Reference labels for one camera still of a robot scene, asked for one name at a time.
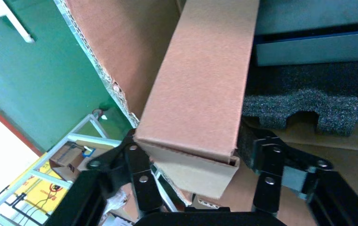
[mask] foam insert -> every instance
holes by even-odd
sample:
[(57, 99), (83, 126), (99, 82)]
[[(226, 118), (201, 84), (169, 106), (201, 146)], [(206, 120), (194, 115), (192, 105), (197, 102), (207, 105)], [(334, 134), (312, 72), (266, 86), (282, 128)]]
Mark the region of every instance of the foam insert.
[(257, 67), (251, 63), (243, 116), (284, 129), (297, 112), (316, 112), (322, 133), (349, 136), (358, 123), (358, 62)]

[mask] cable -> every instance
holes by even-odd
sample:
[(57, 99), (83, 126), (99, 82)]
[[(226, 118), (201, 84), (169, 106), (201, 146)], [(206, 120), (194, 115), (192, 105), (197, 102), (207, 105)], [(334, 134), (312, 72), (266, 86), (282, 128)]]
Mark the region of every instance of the cable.
[[(47, 198), (46, 198), (46, 201), (43, 203), (43, 205), (42, 205), (41, 207), (38, 207), (35, 211), (33, 211), (33, 212), (29, 215), (29, 217), (32, 217), (32, 215), (33, 215), (36, 211), (42, 209), (43, 206), (46, 205), (46, 203), (47, 203), (47, 201), (48, 201), (49, 199), (55, 197), (55, 195), (57, 195), (57, 190), (55, 191), (55, 193), (54, 193), (53, 196), (50, 196), (50, 193), (51, 193), (51, 190), (50, 190), (50, 192), (48, 193), (48, 196), (47, 196)], [(24, 226), (28, 223), (28, 221), (29, 221), (29, 218), (26, 219)]]
[[(28, 212), (29, 212), (30, 210), (32, 210), (33, 208), (37, 207), (40, 202), (43, 202), (43, 201), (46, 201), (46, 202), (47, 202), (47, 200), (49, 199), (50, 194), (51, 194), (51, 190), (50, 190), (50, 192), (48, 193), (46, 199), (40, 200), (37, 204), (35, 204), (35, 205), (32, 206), (31, 208), (29, 208), (29, 209), (25, 212), (25, 215), (28, 215)], [(24, 215), (24, 216), (22, 217), (22, 219), (18, 222), (18, 224), (20, 224), (21, 221), (22, 221), (23, 219), (25, 219), (25, 215)]]

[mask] yellow box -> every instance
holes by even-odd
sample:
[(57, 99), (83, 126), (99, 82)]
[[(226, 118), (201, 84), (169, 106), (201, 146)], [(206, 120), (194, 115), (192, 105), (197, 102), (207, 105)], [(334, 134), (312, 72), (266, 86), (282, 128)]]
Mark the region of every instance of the yellow box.
[[(21, 174), (13, 183), (14, 184), (28, 172), (27, 169), (23, 174)], [(50, 163), (47, 161), (40, 169), (39, 172), (48, 174), (52, 177), (61, 179), (51, 168)], [(60, 201), (63, 199), (67, 192), (67, 189), (62, 187), (56, 187), (54, 184), (39, 179), (37, 177), (31, 176), (28, 180), (26, 180), (20, 188), (15, 192), (16, 195), (20, 195), (21, 193), (26, 194), (25, 201), (31, 205), (37, 205), (37, 207), (41, 207), (40, 211), (50, 212), (53, 211)]]

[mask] cardboard box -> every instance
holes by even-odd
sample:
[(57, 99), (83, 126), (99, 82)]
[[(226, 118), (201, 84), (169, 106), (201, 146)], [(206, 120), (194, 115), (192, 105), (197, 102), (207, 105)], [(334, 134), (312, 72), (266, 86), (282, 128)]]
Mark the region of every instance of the cardboard box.
[(186, 1), (135, 135), (182, 190), (219, 198), (239, 167), (233, 153), (258, 6)]
[(179, 19), (177, 0), (62, 2), (107, 90), (137, 124)]
[(88, 148), (95, 148), (95, 150), (93, 151), (91, 156), (85, 157), (85, 159), (77, 167), (77, 169), (80, 172), (82, 172), (84, 170), (87, 170), (86, 165), (92, 159), (94, 159), (95, 157), (100, 156), (100, 155), (102, 155), (102, 154), (106, 153), (107, 151), (109, 151), (109, 150), (114, 148), (113, 146), (110, 146), (110, 145), (97, 144), (97, 143), (92, 143), (92, 142), (88, 142), (88, 141), (81, 141), (81, 140), (77, 140), (76, 143), (78, 145), (86, 146)]
[(51, 169), (66, 181), (75, 181), (80, 171), (77, 167), (82, 163), (85, 151), (83, 146), (74, 142), (67, 142), (51, 158)]

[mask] green wall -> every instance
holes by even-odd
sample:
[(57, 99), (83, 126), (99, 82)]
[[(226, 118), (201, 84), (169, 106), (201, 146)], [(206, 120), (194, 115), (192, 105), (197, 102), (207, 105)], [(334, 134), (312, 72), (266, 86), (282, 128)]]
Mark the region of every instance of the green wall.
[[(52, 0), (5, 2), (35, 43), (0, 18), (0, 112), (46, 151), (100, 104), (117, 106)], [(115, 124), (119, 139), (130, 124), (122, 113)]]

